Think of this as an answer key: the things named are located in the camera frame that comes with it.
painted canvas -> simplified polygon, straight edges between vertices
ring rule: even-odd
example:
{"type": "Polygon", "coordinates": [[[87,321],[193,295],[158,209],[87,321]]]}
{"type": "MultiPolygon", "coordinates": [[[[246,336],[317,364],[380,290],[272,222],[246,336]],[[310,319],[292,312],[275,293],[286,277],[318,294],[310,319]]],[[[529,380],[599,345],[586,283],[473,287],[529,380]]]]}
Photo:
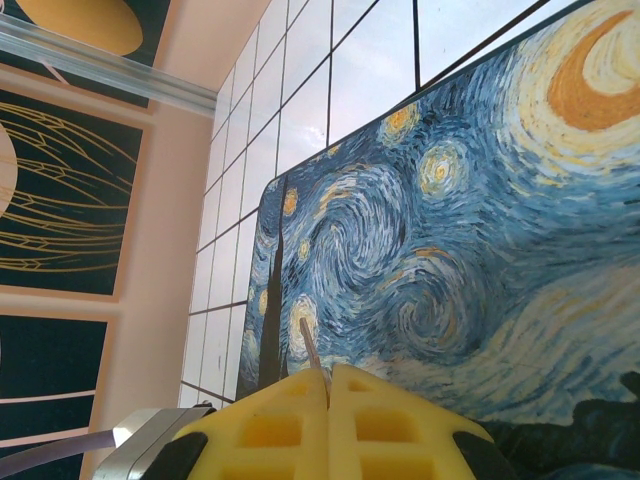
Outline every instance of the painted canvas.
{"type": "Polygon", "coordinates": [[[0,285],[114,294],[141,141],[0,90],[0,285]]]}
{"type": "MultiPolygon", "coordinates": [[[[158,53],[170,2],[2,0],[0,12],[151,67],[158,53]]],[[[44,60],[38,63],[0,51],[0,63],[136,106],[147,107],[149,103],[139,95],[59,71],[44,60]]]]}
{"type": "MultiPolygon", "coordinates": [[[[0,458],[87,433],[107,358],[107,320],[0,315],[0,458]]],[[[77,480],[82,455],[20,479],[77,480]]]]}
{"type": "Polygon", "coordinates": [[[522,478],[640,478],[640,5],[580,2],[274,180],[238,398],[346,362],[522,478]]]}

black plastic piece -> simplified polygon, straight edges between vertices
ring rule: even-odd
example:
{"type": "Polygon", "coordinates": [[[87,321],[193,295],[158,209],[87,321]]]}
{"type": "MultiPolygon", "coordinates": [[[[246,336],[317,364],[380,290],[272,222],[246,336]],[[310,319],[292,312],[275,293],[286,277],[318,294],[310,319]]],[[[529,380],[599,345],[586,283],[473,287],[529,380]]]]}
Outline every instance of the black plastic piece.
{"type": "Polygon", "coordinates": [[[518,480],[507,459],[490,441],[469,432],[455,432],[453,440],[476,480],[518,480]]]}
{"type": "Polygon", "coordinates": [[[206,434],[193,432],[167,443],[142,480],[187,480],[208,441],[206,434]]]}

yellow foam block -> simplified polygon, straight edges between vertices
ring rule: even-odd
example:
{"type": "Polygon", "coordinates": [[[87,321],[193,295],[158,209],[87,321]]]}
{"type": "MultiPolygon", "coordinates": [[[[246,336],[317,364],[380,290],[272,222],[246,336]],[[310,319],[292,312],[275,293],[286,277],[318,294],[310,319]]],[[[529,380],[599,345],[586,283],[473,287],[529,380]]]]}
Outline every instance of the yellow foam block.
{"type": "Polygon", "coordinates": [[[327,480],[327,393],[322,372],[303,370],[194,422],[204,432],[189,480],[327,480]]]}
{"type": "Polygon", "coordinates": [[[473,480],[453,439],[474,422],[349,365],[333,367],[330,480],[473,480]]]}

white tile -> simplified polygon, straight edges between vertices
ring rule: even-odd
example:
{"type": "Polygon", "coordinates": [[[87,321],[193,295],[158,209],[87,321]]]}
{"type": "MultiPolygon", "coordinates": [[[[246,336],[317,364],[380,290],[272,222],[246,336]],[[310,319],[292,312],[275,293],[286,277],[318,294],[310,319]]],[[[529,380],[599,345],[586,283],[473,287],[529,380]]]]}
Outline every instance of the white tile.
{"type": "Polygon", "coordinates": [[[200,387],[218,395],[224,390],[230,315],[228,308],[207,314],[200,387]]]}
{"type": "Polygon", "coordinates": [[[249,114],[251,112],[251,88],[238,102],[229,117],[229,135],[227,149],[224,154],[224,168],[226,169],[240,155],[247,146],[249,132],[249,114]]]}
{"type": "Polygon", "coordinates": [[[283,101],[329,53],[331,0],[309,0],[287,33],[283,101]]]}
{"type": "Polygon", "coordinates": [[[236,61],[236,75],[233,79],[233,97],[231,107],[233,108],[238,100],[247,91],[249,84],[253,80],[253,67],[256,60],[256,46],[258,41],[258,27],[255,28],[249,41],[244,46],[244,50],[236,61]]]}
{"type": "Polygon", "coordinates": [[[196,271],[193,278],[193,293],[191,294],[191,312],[200,312],[207,309],[212,264],[213,245],[210,245],[196,255],[196,271]]]}
{"type": "Polygon", "coordinates": [[[211,142],[211,148],[209,149],[209,169],[207,170],[207,190],[209,190],[211,185],[222,175],[228,128],[229,122],[226,122],[211,142]]]}
{"type": "Polygon", "coordinates": [[[213,136],[218,133],[222,123],[229,116],[229,109],[231,107],[231,88],[233,87],[233,74],[235,72],[235,68],[231,69],[229,75],[226,80],[222,84],[222,88],[218,92],[218,96],[216,98],[216,111],[213,117],[213,136]]]}
{"type": "Polygon", "coordinates": [[[180,385],[179,408],[191,408],[198,403],[198,391],[186,385],[180,385]]]}
{"type": "Polygon", "coordinates": [[[535,0],[419,0],[420,80],[424,84],[535,0]]]}
{"type": "Polygon", "coordinates": [[[202,220],[200,222],[200,240],[198,241],[198,249],[204,247],[216,237],[221,183],[222,182],[217,182],[204,196],[204,208],[202,209],[202,220]]]}
{"type": "Polygon", "coordinates": [[[205,392],[198,392],[198,403],[209,402],[213,408],[220,410],[222,408],[222,400],[209,395],[205,392]]]}
{"type": "Polygon", "coordinates": [[[251,103],[251,140],[280,108],[282,69],[284,68],[284,42],[281,42],[253,84],[251,103]]]}
{"type": "Polygon", "coordinates": [[[469,60],[464,62],[462,65],[460,65],[451,73],[457,72],[461,68],[469,65],[470,63],[476,61],[477,59],[482,58],[487,53],[495,50],[501,45],[504,45],[509,40],[514,39],[518,35],[529,30],[530,28],[535,27],[540,22],[546,20],[551,15],[558,13],[560,10],[568,7],[572,3],[575,3],[575,0],[550,0],[549,3],[546,3],[545,5],[540,7],[538,10],[536,10],[534,13],[532,13],[527,18],[525,18],[523,21],[519,22],[511,30],[505,32],[498,39],[496,39],[494,42],[490,43],[485,48],[480,50],[473,57],[471,57],[469,60]]]}
{"type": "Polygon", "coordinates": [[[329,62],[282,109],[278,175],[325,148],[329,62]]]}
{"type": "Polygon", "coordinates": [[[240,220],[240,202],[242,201],[242,178],[244,177],[245,154],[222,176],[222,196],[220,197],[220,214],[218,231],[220,235],[231,225],[240,220]]]}
{"type": "Polygon", "coordinates": [[[351,27],[364,15],[373,0],[334,0],[333,44],[338,43],[351,27]]]}
{"type": "Polygon", "coordinates": [[[204,327],[206,320],[206,313],[189,317],[187,341],[184,346],[182,380],[192,385],[198,385],[200,382],[200,366],[202,365],[202,349],[204,347],[204,327]]]}
{"type": "Polygon", "coordinates": [[[242,348],[242,334],[244,332],[244,315],[246,310],[247,307],[245,305],[231,309],[229,345],[227,347],[227,373],[224,380],[224,396],[230,400],[236,399],[240,350],[242,348]]]}
{"type": "Polygon", "coordinates": [[[333,54],[333,143],[415,90],[412,0],[380,0],[333,54]]]}
{"type": "Polygon", "coordinates": [[[278,117],[276,116],[247,148],[241,217],[258,206],[262,192],[275,177],[277,152],[278,117]]]}
{"type": "Polygon", "coordinates": [[[253,237],[256,234],[258,213],[254,213],[240,224],[238,252],[236,254],[236,273],[233,281],[233,301],[247,299],[249,277],[251,276],[251,257],[253,256],[253,237]]]}
{"type": "Polygon", "coordinates": [[[304,7],[304,4],[307,0],[289,0],[289,16],[287,17],[287,24],[291,25],[293,21],[296,19],[296,16],[304,7]]]}
{"type": "Polygon", "coordinates": [[[284,36],[287,22],[287,0],[271,0],[260,20],[256,72],[264,65],[273,49],[284,36]]]}
{"type": "Polygon", "coordinates": [[[213,258],[209,308],[229,305],[233,294],[233,271],[236,260],[238,227],[234,227],[216,240],[213,258]]]}

white tiled wall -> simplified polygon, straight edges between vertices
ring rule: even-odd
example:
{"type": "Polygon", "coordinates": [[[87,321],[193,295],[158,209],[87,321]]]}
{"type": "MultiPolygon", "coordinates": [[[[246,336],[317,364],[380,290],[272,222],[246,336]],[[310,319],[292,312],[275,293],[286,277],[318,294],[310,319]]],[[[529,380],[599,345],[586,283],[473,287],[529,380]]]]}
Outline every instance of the white tiled wall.
{"type": "MultiPolygon", "coordinates": [[[[180,405],[209,400],[221,408],[235,398],[266,185],[384,114],[539,3],[271,1],[218,93],[180,405]]],[[[570,3],[550,0],[463,65],[570,3]]]]}

